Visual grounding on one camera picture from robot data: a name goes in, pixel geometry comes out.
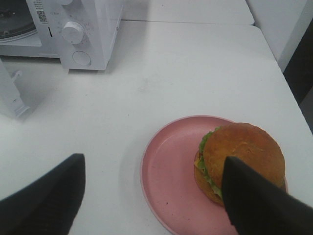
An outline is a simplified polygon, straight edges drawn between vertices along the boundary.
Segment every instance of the white microwave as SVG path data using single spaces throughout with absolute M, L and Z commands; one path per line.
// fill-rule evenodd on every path
M 124 0 L 7 0 L 0 55 L 59 58 L 66 69 L 105 70 Z

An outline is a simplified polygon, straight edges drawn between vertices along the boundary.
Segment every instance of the pink plate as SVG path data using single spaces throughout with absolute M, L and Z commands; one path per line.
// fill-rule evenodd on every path
M 225 209 L 198 188 L 193 161 L 202 137 L 232 121 L 211 116 L 185 117 L 152 138 L 141 161 L 146 201 L 160 223 L 175 235 L 237 235 Z

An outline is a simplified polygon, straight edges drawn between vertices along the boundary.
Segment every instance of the plate rim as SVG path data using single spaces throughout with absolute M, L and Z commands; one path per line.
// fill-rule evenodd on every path
M 142 193 L 143 193 L 143 196 L 145 198 L 145 201 L 146 203 L 148 204 L 149 206 L 149 209 L 150 211 L 153 213 L 153 215 L 156 217 L 156 219 L 159 221 L 159 223 L 164 227 L 166 228 L 169 232 L 171 232 L 172 234 L 174 235 L 181 235 L 181 234 L 178 234 L 176 233 L 175 231 L 173 231 L 161 218 L 160 216 L 155 212 L 155 210 L 153 210 L 153 207 L 150 203 L 150 201 L 148 200 L 148 197 L 147 197 L 147 194 L 146 194 L 146 191 L 144 190 L 144 185 L 143 185 L 143 176 L 142 176 L 142 168 L 143 168 L 143 162 L 144 162 L 144 159 L 145 159 L 145 156 L 146 156 L 146 152 L 150 146 L 150 144 L 152 143 L 152 141 L 155 139 L 155 137 L 162 131 L 164 130 L 167 126 L 175 123 L 175 122 L 178 122 L 178 121 L 181 121 L 181 120 L 184 120 L 184 119 L 188 119 L 188 118 L 217 118 L 217 119 L 221 119 L 221 120 L 225 120 L 225 121 L 229 121 L 229 122 L 232 122 L 234 123 L 234 121 L 232 120 L 229 120 L 229 119 L 226 119 L 226 118 L 223 118 L 223 117 L 219 117 L 219 116 L 211 116 L 211 115 L 190 115 L 190 116 L 185 116 L 185 117 L 181 117 L 181 118 L 178 118 L 178 119 L 175 119 L 174 121 L 171 121 L 169 122 L 168 124 L 164 125 L 163 127 L 161 127 L 153 136 L 152 138 L 149 140 L 148 144 L 146 145 L 146 148 L 143 152 L 143 155 L 141 157 L 141 161 L 140 161 L 140 185 L 141 185 L 141 190 L 142 190 Z

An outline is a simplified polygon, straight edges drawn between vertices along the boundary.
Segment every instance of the white table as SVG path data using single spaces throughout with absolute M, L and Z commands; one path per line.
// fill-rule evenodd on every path
M 0 116 L 0 198 L 84 153 L 86 192 L 71 235 L 169 234 L 144 200 L 139 163 L 159 128 L 189 115 L 267 130 L 284 153 L 290 194 L 313 206 L 313 137 L 256 27 L 122 22 L 105 72 L 3 61 L 24 72 L 21 93 L 38 107 L 23 121 Z
M 126 0 L 124 20 L 254 24 L 245 0 Z

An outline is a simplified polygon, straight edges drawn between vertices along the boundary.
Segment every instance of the white plastic part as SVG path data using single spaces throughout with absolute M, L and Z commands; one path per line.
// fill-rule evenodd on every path
M 70 5 L 73 0 L 57 0 L 57 3 L 63 6 Z
M 91 59 L 89 55 L 83 51 L 77 51 L 73 54 L 73 60 L 79 65 L 89 66 Z
M 12 118 L 19 117 L 29 109 L 14 84 L 14 80 L 21 75 L 22 72 L 18 70 L 11 77 L 0 60 L 0 112 Z
M 79 44 L 84 38 L 85 30 L 77 22 L 69 21 L 62 29 L 62 37 L 71 44 Z

